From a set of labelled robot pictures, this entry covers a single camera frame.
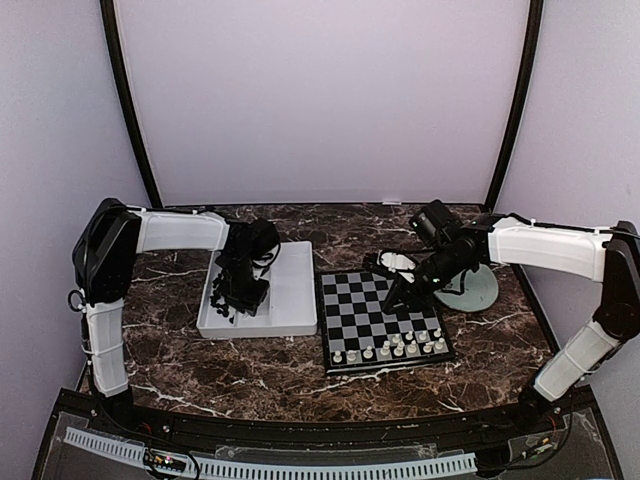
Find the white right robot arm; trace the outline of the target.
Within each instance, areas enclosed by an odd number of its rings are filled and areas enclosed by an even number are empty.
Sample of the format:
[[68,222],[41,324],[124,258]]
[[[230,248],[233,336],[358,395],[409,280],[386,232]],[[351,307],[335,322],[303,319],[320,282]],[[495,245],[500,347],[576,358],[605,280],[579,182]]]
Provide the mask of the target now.
[[393,250],[376,264],[395,275],[384,309],[418,308],[465,271],[482,265],[515,265],[545,277],[591,283],[598,299],[584,326],[549,360],[521,394],[510,424],[521,434],[534,432],[549,416],[548,403],[594,372],[639,334],[639,234],[621,221],[613,227],[568,226],[517,214],[483,213],[462,221],[439,203],[410,221],[429,255],[420,261]]

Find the white chess king piece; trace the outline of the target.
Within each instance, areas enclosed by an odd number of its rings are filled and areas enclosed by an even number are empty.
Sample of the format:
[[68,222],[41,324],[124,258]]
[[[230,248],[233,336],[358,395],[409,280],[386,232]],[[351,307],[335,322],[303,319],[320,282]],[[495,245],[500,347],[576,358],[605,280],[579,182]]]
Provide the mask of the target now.
[[395,348],[392,351],[394,358],[401,357],[403,355],[404,346],[405,344],[403,342],[399,342],[396,344]]

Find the white plastic parts tray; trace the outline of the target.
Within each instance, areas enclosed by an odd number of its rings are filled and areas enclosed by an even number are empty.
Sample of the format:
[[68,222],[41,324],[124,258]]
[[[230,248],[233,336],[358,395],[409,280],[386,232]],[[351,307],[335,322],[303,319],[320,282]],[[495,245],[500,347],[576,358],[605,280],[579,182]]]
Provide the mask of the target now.
[[221,272],[211,255],[196,326],[204,338],[267,338],[309,336],[317,331],[312,243],[284,242],[264,278],[269,291],[254,316],[229,310],[227,317],[210,304],[212,282]]

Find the black and grey chessboard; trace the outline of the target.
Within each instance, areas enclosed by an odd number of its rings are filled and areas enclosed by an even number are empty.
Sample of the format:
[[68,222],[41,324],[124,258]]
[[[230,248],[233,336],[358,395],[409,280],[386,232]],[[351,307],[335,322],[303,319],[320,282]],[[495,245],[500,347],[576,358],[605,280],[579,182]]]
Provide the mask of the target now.
[[[322,337],[325,372],[328,375],[356,374],[378,371],[384,368],[409,368],[418,365],[444,363],[455,358],[455,352],[448,332],[442,322],[439,311],[430,308],[421,312],[401,309],[393,314],[382,311],[383,301],[392,281],[384,276],[368,271],[322,272],[316,277],[316,302],[318,306],[318,325]],[[443,350],[436,351],[433,332],[440,328],[445,340]],[[422,342],[419,334],[427,331],[429,340]],[[418,350],[407,353],[407,332],[414,333]],[[393,357],[392,337],[401,336],[405,344],[401,357]],[[390,342],[390,358],[380,360],[378,352],[384,341]],[[433,342],[430,354],[423,352],[423,345]],[[365,359],[363,351],[367,346],[373,348],[373,357]],[[354,350],[357,358],[354,363],[347,362],[347,352]],[[342,352],[340,364],[333,362],[336,351]]]

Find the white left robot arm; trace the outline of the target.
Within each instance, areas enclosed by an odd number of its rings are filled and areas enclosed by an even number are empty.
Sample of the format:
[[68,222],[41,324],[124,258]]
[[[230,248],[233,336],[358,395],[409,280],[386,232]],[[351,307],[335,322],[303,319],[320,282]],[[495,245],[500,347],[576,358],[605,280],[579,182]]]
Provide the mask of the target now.
[[72,251],[80,303],[83,351],[92,383],[104,397],[101,417],[120,436],[141,427],[140,412],[114,397],[129,388],[122,335],[124,299],[139,254],[160,250],[206,250],[214,255],[210,304],[224,318],[254,316],[269,292],[266,272],[280,253],[276,226],[250,223],[213,211],[176,211],[128,206],[104,199]]

